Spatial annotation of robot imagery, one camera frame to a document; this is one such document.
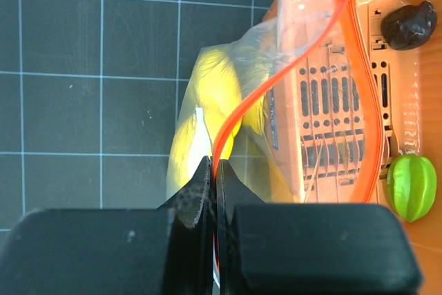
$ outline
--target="orange surface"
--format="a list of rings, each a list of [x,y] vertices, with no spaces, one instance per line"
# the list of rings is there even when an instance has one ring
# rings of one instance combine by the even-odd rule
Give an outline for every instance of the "orange surface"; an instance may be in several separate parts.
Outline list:
[[[267,125],[266,132],[272,156],[294,202],[369,202],[385,138],[356,1],[349,0],[336,23],[320,15],[299,21],[313,12],[333,10],[329,0],[305,0],[301,7],[299,1],[304,0],[279,0],[281,51],[308,44],[320,26],[331,29],[267,93],[267,108],[274,109],[272,127]],[[272,11],[266,18],[275,15]],[[272,192],[271,200],[280,202],[280,196]]]
[[[436,28],[431,40],[416,50],[394,51],[380,37],[378,24],[383,15],[404,4],[422,0],[358,0],[361,31],[373,64],[372,74],[384,115],[385,150],[383,166],[372,202],[388,205],[385,176],[391,161],[400,153],[418,153],[429,158],[442,174],[442,29]],[[442,0],[429,0],[436,10]],[[274,1],[265,19],[275,17]],[[383,96],[382,79],[387,84]],[[438,183],[436,201],[428,215],[404,227],[425,276],[420,294],[442,294],[442,192]]]

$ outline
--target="plastic bag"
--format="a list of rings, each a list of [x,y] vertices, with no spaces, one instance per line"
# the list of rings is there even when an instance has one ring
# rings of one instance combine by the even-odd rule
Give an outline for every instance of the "plastic bag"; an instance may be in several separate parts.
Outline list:
[[[186,161],[213,151],[215,174],[229,159],[267,202],[369,200],[383,126],[355,4],[279,0],[276,18],[201,51],[173,140],[168,196],[190,179]],[[189,155],[197,108],[212,149]]]

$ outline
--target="orange tray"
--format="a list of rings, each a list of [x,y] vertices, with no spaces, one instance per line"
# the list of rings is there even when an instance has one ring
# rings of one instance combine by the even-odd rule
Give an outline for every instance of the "orange tray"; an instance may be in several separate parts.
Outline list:
[[[385,181],[392,160],[400,153],[417,153],[429,158],[442,174],[442,31],[409,51],[391,50],[381,36],[383,16],[405,4],[422,0],[358,0],[362,34],[376,80],[383,114],[385,143],[383,165],[372,202],[388,206]],[[442,0],[430,0],[438,10]],[[276,16],[274,1],[264,20]],[[442,193],[429,214],[413,223],[404,222],[414,252],[425,275],[420,294],[440,294],[442,289]]]

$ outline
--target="orange plastic strip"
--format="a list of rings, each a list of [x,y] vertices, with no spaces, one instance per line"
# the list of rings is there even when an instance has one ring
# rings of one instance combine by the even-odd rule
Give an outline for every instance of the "orange plastic strip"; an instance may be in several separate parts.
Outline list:
[[[354,184],[351,202],[369,202],[376,188],[383,155],[384,129],[381,106],[376,83],[370,68],[369,57],[363,40],[356,9],[356,0],[349,0],[344,13],[339,17],[353,79],[356,82],[362,112],[365,119],[365,151],[358,177]]]
[[[329,25],[326,27],[321,36],[316,40],[316,42],[309,48],[305,53],[293,61],[290,65],[286,66],[274,76],[270,77],[266,82],[261,84],[257,89],[255,89],[250,95],[248,95],[242,103],[233,110],[233,112],[227,117],[227,119],[222,124],[218,134],[216,135],[215,142],[213,143],[213,176],[216,184],[216,173],[218,171],[218,164],[220,162],[221,152],[226,144],[227,138],[233,130],[233,127],[238,123],[242,116],[247,112],[247,110],[255,104],[255,102],[262,97],[272,86],[276,84],[282,77],[288,74],[293,68],[300,63],[305,57],[308,57],[317,47],[323,39],[330,33],[334,24],[338,21],[339,17],[344,13],[347,4],[350,0],[336,0],[336,10],[331,16]]]

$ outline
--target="clear plastic bag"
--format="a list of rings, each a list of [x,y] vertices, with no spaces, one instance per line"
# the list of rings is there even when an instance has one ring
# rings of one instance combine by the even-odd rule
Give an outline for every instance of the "clear plastic bag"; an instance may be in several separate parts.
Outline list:
[[[369,200],[383,126],[354,7],[279,0],[276,18],[201,50],[173,140],[168,196],[190,180],[189,159],[213,152],[215,174],[229,159],[267,202]],[[208,140],[195,135],[201,110]]]

